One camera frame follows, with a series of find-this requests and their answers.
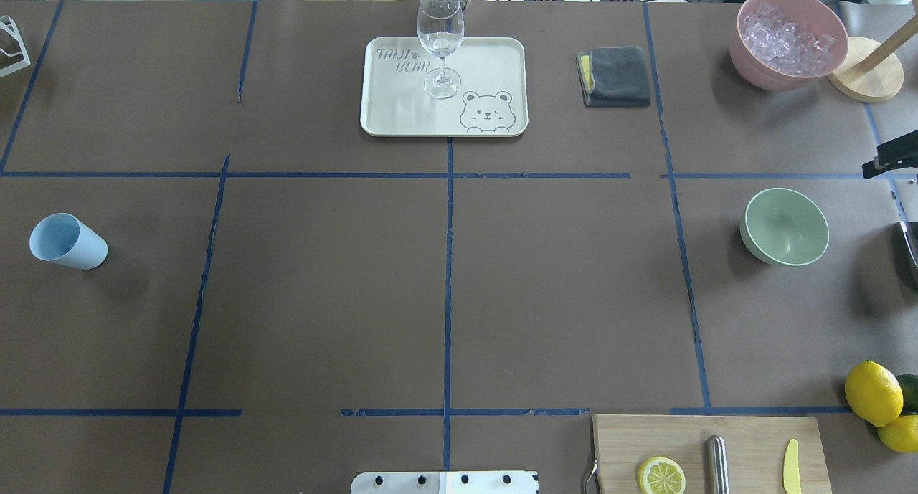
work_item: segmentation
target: bear illustration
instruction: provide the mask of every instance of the bear illustration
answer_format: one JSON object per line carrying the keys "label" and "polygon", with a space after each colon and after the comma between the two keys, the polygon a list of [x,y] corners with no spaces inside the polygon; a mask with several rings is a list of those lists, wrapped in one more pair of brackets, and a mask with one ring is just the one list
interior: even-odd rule
{"label": "bear illustration", "polygon": [[469,132],[509,132],[516,122],[511,100],[511,93],[506,91],[493,96],[479,95],[475,91],[464,92],[462,101],[465,102],[465,110],[459,122]]}

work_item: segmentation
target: glass base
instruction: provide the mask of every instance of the glass base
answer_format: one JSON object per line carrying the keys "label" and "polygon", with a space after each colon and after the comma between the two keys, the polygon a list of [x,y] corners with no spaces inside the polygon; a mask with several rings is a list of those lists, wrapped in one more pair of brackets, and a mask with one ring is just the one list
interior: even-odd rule
{"label": "glass base", "polygon": [[427,76],[424,77],[424,90],[439,100],[456,96],[456,93],[462,88],[459,73],[450,68],[446,68],[445,76],[440,73],[439,68],[427,73]]}

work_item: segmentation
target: lemon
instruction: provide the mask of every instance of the lemon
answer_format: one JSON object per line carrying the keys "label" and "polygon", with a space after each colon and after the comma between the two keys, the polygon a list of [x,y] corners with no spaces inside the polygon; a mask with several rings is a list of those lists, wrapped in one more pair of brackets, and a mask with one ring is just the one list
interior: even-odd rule
{"label": "lemon", "polygon": [[653,456],[640,464],[637,484],[643,494],[682,494],[686,489],[686,475],[673,460]]}
{"label": "lemon", "polygon": [[918,412],[918,376],[915,374],[900,374],[896,376],[899,386],[902,387],[903,412]]}
{"label": "lemon", "polygon": [[902,413],[902,387],[881,364],[856,364],[845,380],[845,397],[853,412],[878,428]]}
{"label": "lemon", "polygon": [[893,451],[918,452],[918,415],[902,415],[876,432]]}

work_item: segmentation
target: cutting board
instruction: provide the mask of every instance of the cutting board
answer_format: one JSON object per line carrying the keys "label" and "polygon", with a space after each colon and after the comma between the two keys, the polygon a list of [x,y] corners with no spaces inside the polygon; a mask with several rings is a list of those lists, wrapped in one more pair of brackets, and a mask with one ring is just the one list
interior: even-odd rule
{"label": "cutting board", "polygon": [[785,494],[784,450],[795,438],[800,443],[803,494],[832,494],[816,419],[705,415],[594,415],[600,491],[640,493],[640,464],[651,456],[668,456],[685,471],[686,494],[712,492],[706,445],[711,435],[726,442],[731,492]]}

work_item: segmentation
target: grid line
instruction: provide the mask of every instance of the grid line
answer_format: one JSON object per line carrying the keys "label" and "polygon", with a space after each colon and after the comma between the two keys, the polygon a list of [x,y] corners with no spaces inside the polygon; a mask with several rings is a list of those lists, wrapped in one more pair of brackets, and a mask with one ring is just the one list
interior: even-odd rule
{"label": "grid line", "polygon": [[453,138],[446,138],[446,280],[443,325],[443,470],[452,467],[453,409]]}
{"label": "grid line", "polygon": [[[0,417],[175,417],[177,409],[0,408]],[[187,409],[186,417],[241,417],[241,409]]]}
{"label": "grid line", "polygon": [[210,263],[214,255],[214,239],[217,236],[217,223],[220,218],[220,207],[223,204],[223,191],[227,183],[227,168],[230,167],[230,157],[223,160],[223,170],[220,171],[220,183],[217,187],[217,200],[214,206],[213,220],[210,222],[210,234],[207,239],[207,252],[204,255],[204,269],[201,272],[201,285],[197,290],[197,306],[194,309],[194,324],[191,328],[191,338],[188,343],[188,356],[184,362],[184,374],[181,378],[181,391],[179,392],[178,409],[175,413],[173,439],[169,446],[169,460],[166,463],[166,474],[163,483],[163,494],[169,494],[171,478],[175,469],[175,457],[178,455],[178,444],[181,438],[181,422],[184,419],[184,407],[188,399],[188,385],[191,382],[191,368],[194,364],[194,348],[197,346],[197,334],[201,327],[201,315],[204,313],[204,293],[207,291],[207,279],[210,276]]}
{"label": "grid line", "polygon": [[245,85],[245,72],[249,67],[249,50],[252,49],[252,33],[255,31],[255,16],[258,13],[258,1],[252,1],[252,13],[249,15],[249,33],[245,36],[245,49],[242,51],[242,68],[239,69],[239,88],[236,89],[236,101],[242,103],[242,87]]}
{"label": "grid line", "polygon": [[653,31],[650,27],[650,9],[646,3],[640,4],[643,8],[643,26],[647,34],[647,50],[650,53],[650,70],[653,76],[653,93],[656,95],[656,114],[660,122],[660,137],[663,139],[663,147],[666,149],[666,177],[669,181],[669,194],[673,205],[673,217],[676,222],[676,238],[678,238],[679,255],[682,259],[682,275],[688,291],[688,305],[691,309],[691,325],[694,331],[695,340],[695,358],[698,363],[699,383],[701,383],[701,398],[704,402],[704,408],[711,408],[711,393],[708,390],[708,376],[704,366],[704,350],[701,346],[701,328],[698,322],[698,311],[695,306],[695,292],[691,284],[691,270],[689,269],[689,253],[686,251],[685,232],[682,230],[682,213],[679,212],[678,190],[676,190],[675,168],[673,168],[673,156],[669,150],[669,135],[666,134],[666,126],[663,124],[663,93],[660,90],[660,77],[656,67],[656,53],[653,51]]}

